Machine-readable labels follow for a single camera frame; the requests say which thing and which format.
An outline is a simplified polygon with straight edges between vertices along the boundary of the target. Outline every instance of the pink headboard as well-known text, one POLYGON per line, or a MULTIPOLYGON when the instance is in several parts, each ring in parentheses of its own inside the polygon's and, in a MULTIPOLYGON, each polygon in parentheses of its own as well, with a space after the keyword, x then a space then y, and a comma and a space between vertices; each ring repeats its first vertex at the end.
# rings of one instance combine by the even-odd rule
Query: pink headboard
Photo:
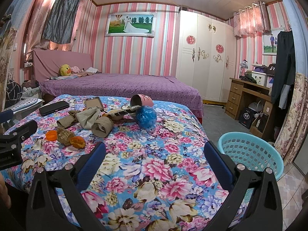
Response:
POLYGON ((35 79, 38 82, 58 76, 59 69, 63 64, 68 64, 70 67, 77 66, 80 69, 84 68, 84 70, 93 67, 91 56, 84 53, 34 49, 32 56, 35 79))

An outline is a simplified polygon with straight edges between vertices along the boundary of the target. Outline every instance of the pink mug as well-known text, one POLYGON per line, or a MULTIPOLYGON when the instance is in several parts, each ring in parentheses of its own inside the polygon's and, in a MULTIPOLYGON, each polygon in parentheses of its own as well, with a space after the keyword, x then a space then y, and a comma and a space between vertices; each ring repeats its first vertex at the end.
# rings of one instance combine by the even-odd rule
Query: pink mug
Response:
POLYGON ((153 107, 154 103, 151 97, 147 95, 134 95, 131 98, 131 107, 136 105, 153 107))

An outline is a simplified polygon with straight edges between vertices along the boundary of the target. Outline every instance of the gray floor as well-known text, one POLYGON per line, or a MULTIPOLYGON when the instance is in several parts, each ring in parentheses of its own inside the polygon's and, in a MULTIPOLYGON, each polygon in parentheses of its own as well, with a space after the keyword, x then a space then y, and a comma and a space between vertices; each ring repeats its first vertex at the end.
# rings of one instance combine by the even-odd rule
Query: gray floor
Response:
POLYGON ((228 132, 245 132, 249 133, 249 129, 233 120, 230 116, 224 113, 221 106, 204 105, 204 117, 202 126, 210 141, 216 145, 218 139, 228 132))

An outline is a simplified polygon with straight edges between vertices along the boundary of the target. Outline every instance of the tree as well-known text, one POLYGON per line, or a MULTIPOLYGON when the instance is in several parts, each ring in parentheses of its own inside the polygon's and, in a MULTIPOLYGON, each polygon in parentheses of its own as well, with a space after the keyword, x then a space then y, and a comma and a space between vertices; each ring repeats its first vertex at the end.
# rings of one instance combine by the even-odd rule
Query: tree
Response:
POLYGON ((139 23, 143 23, 143 22, 144 22, 144 18, 143 18, 143 17, 139 17, 139 18, 138 18, 138 22, 139 22, 139 23))

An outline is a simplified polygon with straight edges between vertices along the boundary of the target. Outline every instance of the smartphone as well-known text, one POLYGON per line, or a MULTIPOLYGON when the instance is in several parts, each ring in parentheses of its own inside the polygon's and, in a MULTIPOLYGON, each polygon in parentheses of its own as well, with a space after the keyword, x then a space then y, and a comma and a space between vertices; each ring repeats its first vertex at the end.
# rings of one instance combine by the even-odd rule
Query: smartphone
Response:
POLYGON ((39 112, 41 116, 46 116, 57 112, 62 109, 66 109, 70 106, 70 104, 66 101, 55 102, 53 104, 46 105, 44 107, 39 108, 39 112))
POLYGON ((104 110, 104 106, 98 96, 86 99, 86 108, 95 108, 98 107, 101 111, 104 110))

